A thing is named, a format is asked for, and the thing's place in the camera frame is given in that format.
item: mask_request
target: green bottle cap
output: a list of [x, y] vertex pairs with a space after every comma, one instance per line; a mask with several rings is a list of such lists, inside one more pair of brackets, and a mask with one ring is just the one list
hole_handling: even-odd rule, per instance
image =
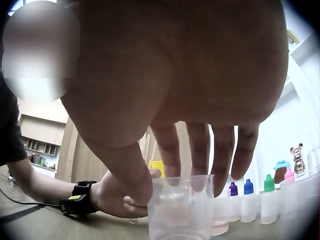
[[264, 181], [264, 191], [271, 192], [275, 189], [275, 180], [271, 177], [270, 174], [267, 175], [267, 179]]

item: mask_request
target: blue bottle cap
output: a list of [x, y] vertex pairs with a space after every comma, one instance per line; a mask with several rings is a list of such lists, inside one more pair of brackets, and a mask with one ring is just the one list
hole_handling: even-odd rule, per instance
[[238, 195], [238, 187], [237, 187], [237, 185], [235, 184], [235, 182], [232, 182], [229, 188], [231, 189], [231, 191], [230, 191], [230, 196], [236, 196], [236, 195]]
[[245, 194], [253, 193], [253, 183], [250, 182], [250, 179], [247, 179], [247, 182], [244, 185], [244, 193]]

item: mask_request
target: black sleeve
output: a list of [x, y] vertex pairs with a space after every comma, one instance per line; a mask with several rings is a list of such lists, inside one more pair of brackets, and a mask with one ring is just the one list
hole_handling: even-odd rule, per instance
[[17, 97], [0, 75], [0, 166], [27, 158], [18, 124]]

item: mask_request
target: purple bottle cap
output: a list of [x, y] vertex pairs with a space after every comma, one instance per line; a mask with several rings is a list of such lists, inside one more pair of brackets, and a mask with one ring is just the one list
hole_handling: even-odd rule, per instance
[[231, 189], [230, 196], [238, 195], [238, 187], [235, 185], [235, 182], [232, 182], [229, 188]]

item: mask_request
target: blue lid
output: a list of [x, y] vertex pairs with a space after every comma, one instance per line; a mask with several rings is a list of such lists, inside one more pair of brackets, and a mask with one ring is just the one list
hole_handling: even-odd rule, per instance
[[277, 170], [278, 168], [282, 168], [282, 167], [288, 168], [290, 167], [290, 163], [286, 161], [279, 161], [273, 169]]
[[245, 194], [253, 193], [253, 183], [250, 182], [250, 179], [247, 179], [247, 182], [244, 185], [244, 193]]
[[237, 185], [235, 184], [235, 182], [232, 182], [231, 185], [230, 185], [230, 196], [236, 196], [238, 195], [238, 187]]

